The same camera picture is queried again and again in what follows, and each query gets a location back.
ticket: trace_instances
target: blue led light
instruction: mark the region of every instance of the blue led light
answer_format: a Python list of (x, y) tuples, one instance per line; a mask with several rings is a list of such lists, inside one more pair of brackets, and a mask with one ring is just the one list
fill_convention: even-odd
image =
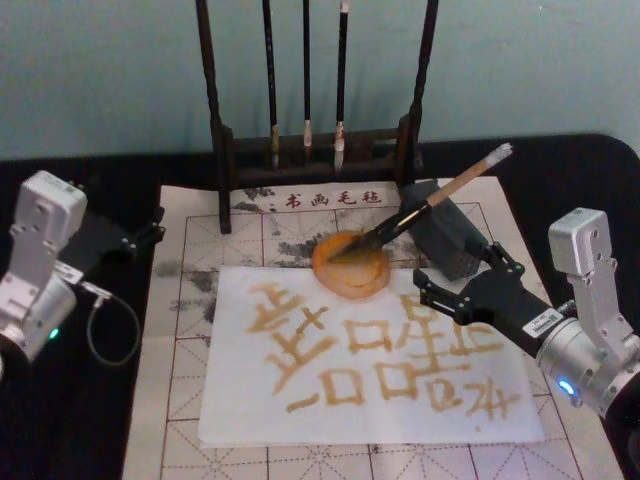
[(573, 395), (574, 393), (576, 393), (576, 391), (573, 389), (571, 384), (569, 382), (567, 382), (566, 380), (559, 380), (558, 381), (558, 386), (561, 389), (563, 389), (565, 392), (567, 392), (569, 395)]

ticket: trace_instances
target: grid paper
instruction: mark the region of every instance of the grid paper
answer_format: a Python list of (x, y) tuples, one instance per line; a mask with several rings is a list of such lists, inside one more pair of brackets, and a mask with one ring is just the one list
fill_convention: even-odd
[[(480, 178), (454, 201), (489, 239), (527, 269), (547, 300), (496, 179)], [(156, 248), (124, 478), (162, 479), (616, 479), (597, 417), (568, 402), (525, 357), (545, 441), (491, 445), (353, 445), (198, 448), (198, 416), (220, 265), (308, 267), (315, 241), (368, 229), (397, 211), (391, 183), (274, 187), (232, 194), (233, 233), (220, 234), (215, 193), (164, 188), (165, 241)], [(403, 234), (393, 265), (428, 260)], [(581, 443), (587, 433), (588, 442)]]

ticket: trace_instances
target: black table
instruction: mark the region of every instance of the black table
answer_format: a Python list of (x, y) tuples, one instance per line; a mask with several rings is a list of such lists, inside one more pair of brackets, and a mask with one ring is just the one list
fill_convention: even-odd
[[(640, 162), (627, 145), (603, 135), (506, 138), (421, 145), (425, 174), (451, 177), (504, 141), (516, 155), (497, 174), (555, 305), (571, 297), (565, 277), (553, 269), (547, 240), (551, 223), (575, 207), (604, 210), (609, 216), (620, 308), (640, 329)], [(92, 159), (37, 159), (0, 162), (0, 272), (10, 251), (8, 228), (20, 183), (45, 169), (88, 185), (92, 208), (134, 229), (151, 218), (160, 186), (210, 188), (215, 166), (208, 154), (136, 155)], [(125, 275), (105, 272), (106, 288), (123, 297), (144, 318), (151, 252)], [(29, 379), (0, 383), (0, 478), (114, 479), (122, 472), (137, 358), (126, 368), (106, 370), (86, 346), (84, 326), (90, 298), (64, 324), (62, 334), (43, 351)], [(112, 328), (99, 329), (107, 349), (130, 339)], [(608, 429), (618, 460), (632, 477), (624, 431)]]

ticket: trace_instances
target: brush handle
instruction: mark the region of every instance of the brush handle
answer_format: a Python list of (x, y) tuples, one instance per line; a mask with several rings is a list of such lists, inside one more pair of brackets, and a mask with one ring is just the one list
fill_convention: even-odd
[(440, 190), (433, 192), (429, 197), (427, 197), (427, 203), (432, 207), (435, 207), (440, 202), (446, 200), (455, 192), (464, 187), (467, 183), (473, 180), (476, 177), (479, 177), (484, 172), (489, 170), (494, 165), (498, 164), (505, 158), (507, 158), (513, 152), (513, 148), (510, 144), (505, 143), (500, 145), (496, 150), (491, 152), (485, 158), (480, 160), (478, 163), (468, 168), (456, 178), (447, 183)]

